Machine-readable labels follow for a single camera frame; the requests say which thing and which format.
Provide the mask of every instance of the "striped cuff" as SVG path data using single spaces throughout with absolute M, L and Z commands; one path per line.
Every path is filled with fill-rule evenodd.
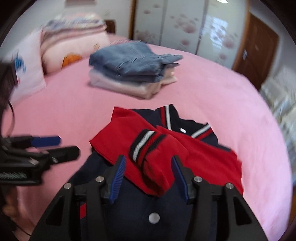
M 153 151 L 164 137 L 164 134 L 160 134 L 155 131 L 150 131 L 147 129 L 141 131 L 141 133 L 136 137 L 135 141 L 131 145 L 129 151 L 131 160 L 141 167 L 143 165 L 145 156 Z

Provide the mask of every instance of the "silver bolt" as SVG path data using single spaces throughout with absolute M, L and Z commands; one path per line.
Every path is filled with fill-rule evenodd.
M 226 187 L 227 187 L 228 189 L 233 189 L 233 188 L 234 188 L 234 186 L 233 186 L 232 183 L 227 183 L 227 184 L 226 184 Z
M 56 158 L 54 158 L 54 157 L 52 157 L 52 161 L 54 162 L 54 163 L 58 163 L 59 161 L 56 159 Z
M 202 182 L 202 178 L 201 177 L 194 177 L 193 180 L 196 181 L 197 183 L 201 183 Z
M 70 189 L 72 187 L 72 184 L 71 183 L 66 183 L 65 185 L 64 185 L 64 188 L 65 189 Z
M 38 165 L 38 163 L 39 163 L 39 161 L 37 161 L 37 160 L 35 160 L 35 159 L 33 159 L 33 158 L 31 158 L 31 160 L 29 161 L 31 164 L 33 164 L 34 166 L 37 166 Z
M 96 177 L 96 181 L 97 181 L 98 183 L 101 183 L 101 182 L 104 181 L 104 177 L 98 176 L 98 177 Z

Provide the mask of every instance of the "white button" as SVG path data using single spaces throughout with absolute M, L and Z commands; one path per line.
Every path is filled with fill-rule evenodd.
M 151 213 L 148 219 L 151 224 L 156 224 L 159 222 L 160 216 L 158 213 Z

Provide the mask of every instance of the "pink bed sheet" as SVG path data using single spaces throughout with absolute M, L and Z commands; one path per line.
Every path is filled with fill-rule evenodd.
M 219 142 L 242 161 L 244 198 L 270 241 L 284 233 L 292 198 L 291 169 L 282 134 L 267 105 L 243 76 L 201 57 L 159 46 L 157 54 L 182 54 L 178 82 L 151 100 L 140 100 L 88 86 L 88 60 L 46 78 L 47 87 L 15 107 L 14 134 L 59 135 L 77 145 L 78 161 L 60 164 L 43 176 L 44 184 L 21 187 L 20 202 L 36 224 L 62 185 L 90 155 L 89 140 L 106 126 L 114 106 L 156 109 L 174 104 L 180 117 L 208 122 Z M 11 116 L 7 112 L 4 126 Z

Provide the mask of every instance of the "black cable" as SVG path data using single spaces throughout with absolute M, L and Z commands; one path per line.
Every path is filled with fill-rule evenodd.
M 12 134 L 13 129 L 15 127 L 15 111 L 13 110 L 13 107 L 12 107 L 12 104 L 10 103 L 10 101 L 8 101 L 8 105 L 10 106 L 10 109 L 12 111 L 12 123 L 8 129 L 8 132 L 7 132 L 7 137 L 10 137 L 10 135 Z
M 21 231 L 23 231 L 25 234 L 27 234 L 28 236 L 31 236 L 31 234 L 28 234 L 25 230 L 23 230 L 20 226 L 18 226 L 17 224 L 15 224 Z

